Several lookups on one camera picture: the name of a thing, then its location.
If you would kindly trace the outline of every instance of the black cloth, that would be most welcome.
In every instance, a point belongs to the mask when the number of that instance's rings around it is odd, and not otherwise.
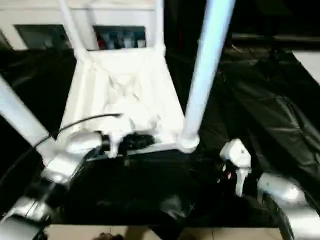
[[[76,63],[72,52],[4,54],[1,74],[49,131],[59,128]],[[166,61],[185,110],[194,59],[167,51]],[[313,111],[320,104],[318,92],[319,85],[291,53],[225,51],[197,151],[88,162],[61,205],[61,222],[168,228],[273,226],[268,211],[253,198],[235,196],[235,178],[217,183],[219,151],[232,138],[240,138],[248,148],[253,170],[297,181],[317,206],[320,126],[319,114]],[[17,143],[14,148],[11,142],[4,143],[7,161],[1,162],[1,169],[6,169],[28,144],[7,123],[1,129]],[[0,186],[1,195],[6,195],[1,198],[3,212],[40,169],[39,156],[30,155]]]

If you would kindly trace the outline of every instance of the black surface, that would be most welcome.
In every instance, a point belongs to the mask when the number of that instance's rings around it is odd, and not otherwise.
[[[168,51],[166,60],[185,109],[194,59]],[[1,73],[51,131],[60,125],[74,64],[71,52],[11,52],[2,58]],[[257,201],[234,195],[234,177],[217,183],[219,151],[231,138],[244,142],[254,171],[281,173],[297,181],[318,206],[320,196],[314,186],[320,176],[320,126],[319,114],[313,112],[320,104],[318,92],[319,85],[291,53],[226,49],[197,152],[166,151],[131,156],[126,161],[88,162],[61,206],[62,222],[161,224],[176,230],[184,226],[272,227],[268,211]],[[12,151],[4,154],[8,159],[2,161],[4,170],[27,145],[7,125],[2,126],[5,136],[22,143],[13,147],[5,142],[4,149]],[[39,156],[31,155],[0,186],[1,195],[6,195],[1,198],[3,211],[39,169]]]

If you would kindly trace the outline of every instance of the black cable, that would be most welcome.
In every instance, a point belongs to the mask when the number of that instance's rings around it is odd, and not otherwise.
[[[62,131],[69,129],[71,127],[73,127],[74,125],[92,120],[92,119],[98,119],[98,118],[103,118],[103,117],[120,117],[122,114],[120,113],[106,113],[106,114],[100,114],[100,115],[95,115],[95,116],[90,116],[90,117],[86,117],[83,118],[81,120],[75,121],[73,123],[70,123],[62,128],[60,128],[58,131],[52,132],[50,133],[48,136],[46,136],[45,138],[41,139],[39,142],[37,142],[34,146],[31,146],[26,152],[24,152],[20,157],[17,158],[17,160],[7,169],[7,171],[5,171],[5,173],[3,174],[3,176],[0,179],[0,187],[2,186],[2,184],[5,182],[5,179],[9,176],[9,174],[17,167],[17,165],[26,157],[28,156],[36,147],[38,147],[40,144],[42,144],[43,142],[45,142],[46,140],[48,140],[49,138],[51,138],[54,135],[57,135],[59,133],[61,133]]]

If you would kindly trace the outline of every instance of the tile floor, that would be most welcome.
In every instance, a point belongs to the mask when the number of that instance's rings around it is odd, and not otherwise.
[[[51,225],[48,240],[92,240],[100,233],[123,235],[125,240],[160,240],[143,226],[73,226]],[[196,240],[282,240],[276,228],[186,228],[179,240],[194,236]]]

